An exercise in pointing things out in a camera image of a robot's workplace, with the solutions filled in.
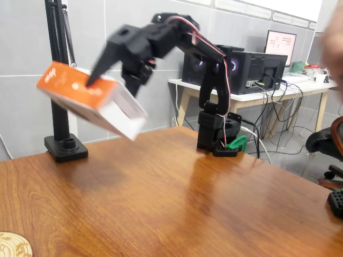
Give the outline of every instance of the green part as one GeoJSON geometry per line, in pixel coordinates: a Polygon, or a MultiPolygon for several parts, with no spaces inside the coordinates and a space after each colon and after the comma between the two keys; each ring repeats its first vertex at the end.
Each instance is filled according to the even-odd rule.
{"type": "Polygon", "coordinates": [[[306,63],[304,62],[296,62],[293,64],[291,73],[303,73],[306,63]]]}
{"type": "Polygon", "coordinates": [[[229,148],[230,150],[235,150],[239,148],[239,146],[242,146],[242,152],[245,153],[245,149],[247,148],[248,138],[244,135],[236,138],[234,141],[226,145],[226,148],[229,148]]]}

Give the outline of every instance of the robotic arm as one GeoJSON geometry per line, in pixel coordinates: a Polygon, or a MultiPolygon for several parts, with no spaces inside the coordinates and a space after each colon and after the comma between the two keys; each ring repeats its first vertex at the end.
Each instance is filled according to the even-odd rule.
{"type": "MultiPolygon", "coordinates": [[[[121,61],[125,86],[133,96],[136,96],[139,87],[149,80],[155,68],[155,58],[164,58],[174,47],[206,63],[199,97],[199,106],[204,109],[205,116],[201,116],[202,112],[199,115],[198,148],[214,152],[221,147],[220,144],[218,146],[221,139],[224,139],[226,145],[227,138],[236,138],[242,121],[240,116],[230,114],[235,119],[228,120],[226,129],[223,118],[230,108],[230,67],[227,63],[231,64],[232,48],[216,47],[202,37],[199,25],[190,16],[158,13],[146,27],[121,27],[108,39],[86,86],[93,84],[112,65],[121,61]],[[214,87],[218,93],[218,103],[210,102],[214,87]]],[[[223,148],[220,150],[227,152],[224,144],[221,143],[223,148]]]]}

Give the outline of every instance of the white desk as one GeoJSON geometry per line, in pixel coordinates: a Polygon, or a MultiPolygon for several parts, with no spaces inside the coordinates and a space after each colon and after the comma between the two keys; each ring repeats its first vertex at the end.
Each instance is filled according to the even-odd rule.
{"type": "MultiPolygon", "coordinates": [[[[301,88],[303,91],[303,96],[308,95],[314,95],[314,94],[321,94],[320,97],[320,105],[318,110],[318,117],[317,117],[317,124],[316,124],[316,131],[321,130],[322,127],[322,121],[323,121],[323,115],[327,100],[327,91],[329,88],[335,87],[336,84],[333,81],[330,81],[330,83],[322,83],[317,84],[312,80],[308,80],[303,77],[285,77],[284,80],[287,80],[290,84],[296,84],[298,87],[301,88]]],[[[180,79],[169,79],[169,83],[176,84],[178,86],[184,87],[182,99],[181,99],[181,105],[180,105],[180,111],[177,116],[177,121],[179,124],[183,124],[184,116],[186,113],[187,105],[189,102],[189,97],[197,97],[199,98],[200,93],[200,86],[189,84],[186,82],[182,82],[180,79]]],[[[286,89],[286,86],[281,85],[280,90],[276,90],[273,96],[274,101],[279,101],[281,96],[284,94],[284,90],[286,89]]],[[[290,99],[301,97],[302,94],[299,89],[297,89],[295,86],[292,86],[291,89],[287,89],[285,95],[282,97],[282,107],[280,107],[280,111],[278,113],[279,118],[284,114],[285,107],[288,106],[288,102],[290,99]]],[[[217,91],[212,90],[211,101],[218,101],[217,91]]],[[[263,104],[266,102],[266,97],[264,93],[252,93],[252,94],[246,94],[246,95],[231,95],[231,112],[237,112],[238,108],[242,107],[249,107],[254,105],[263,104]]],[[[288,129],[290,129],[295,122],[296,115],[293,116],[291,122],[289,123],[288,129]]],[[[270,127],[273,123],[273,115],[271,115],[270,120],[268,122],[267,127],[270,127]]],[[[278,119],[274,122],[274,125],[271,129],[271,133],[269,134],[269,137],[273,135],[275,132],[275,129],[278,124],[278,119]]]]}

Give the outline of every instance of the computer monitor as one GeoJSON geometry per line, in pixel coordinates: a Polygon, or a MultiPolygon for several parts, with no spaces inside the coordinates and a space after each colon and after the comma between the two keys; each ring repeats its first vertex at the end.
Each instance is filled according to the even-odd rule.
{"type": "Polygon", "coordinates": [[[264,52],[273,55],[287,55],[286,67],[290,67],[296,34],[268,31],[264,52]]]}

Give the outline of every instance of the orange box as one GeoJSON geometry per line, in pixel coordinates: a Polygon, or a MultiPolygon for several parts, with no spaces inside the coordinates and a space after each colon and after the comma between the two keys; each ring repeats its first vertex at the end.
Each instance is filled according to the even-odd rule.
{"type": "Polygon", "coordinates": [[[86,87],[89,75],[67,64],[53,62],[37,88],[66,110],[116,134],[134,140],[147,113],[121,83],[102,76],[86,87]]]}

